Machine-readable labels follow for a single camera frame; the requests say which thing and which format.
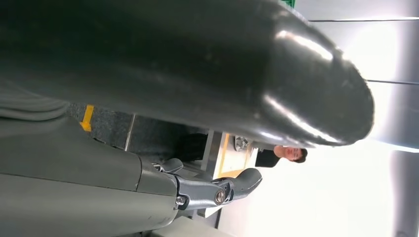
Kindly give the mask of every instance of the grey fabric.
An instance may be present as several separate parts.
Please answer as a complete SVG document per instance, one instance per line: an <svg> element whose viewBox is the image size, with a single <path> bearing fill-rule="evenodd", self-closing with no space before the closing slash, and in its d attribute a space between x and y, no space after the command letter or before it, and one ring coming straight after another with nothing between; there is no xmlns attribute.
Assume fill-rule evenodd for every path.
<svg viewBox="0 0 419 237"><path fill-rule="evenodd" d="M68 102L39 96L13 82L0 80L0 117L42 121L62 116Z"/></svg>
<svg viewBox="0 0 419 237"><path fill-rule="evenodd" d="M135 191L141 163L135 154L89 138L73 118L39 122L0 119L2 127L25 132L5 136L0 130L0 173Z"/></svg>

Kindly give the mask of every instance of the man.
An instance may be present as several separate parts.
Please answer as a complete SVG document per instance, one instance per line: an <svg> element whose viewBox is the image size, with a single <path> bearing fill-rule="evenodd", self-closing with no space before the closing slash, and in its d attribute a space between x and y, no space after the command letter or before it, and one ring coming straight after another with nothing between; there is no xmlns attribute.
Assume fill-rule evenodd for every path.
<svg viewBox="0 0 419 237"><path fill-rule="evenodd" d="M303 163L307 154L307 149L275 146L273 151L262 150L257 154L256 167L272 168L281 158L285 158L291 162Z"/></svg>

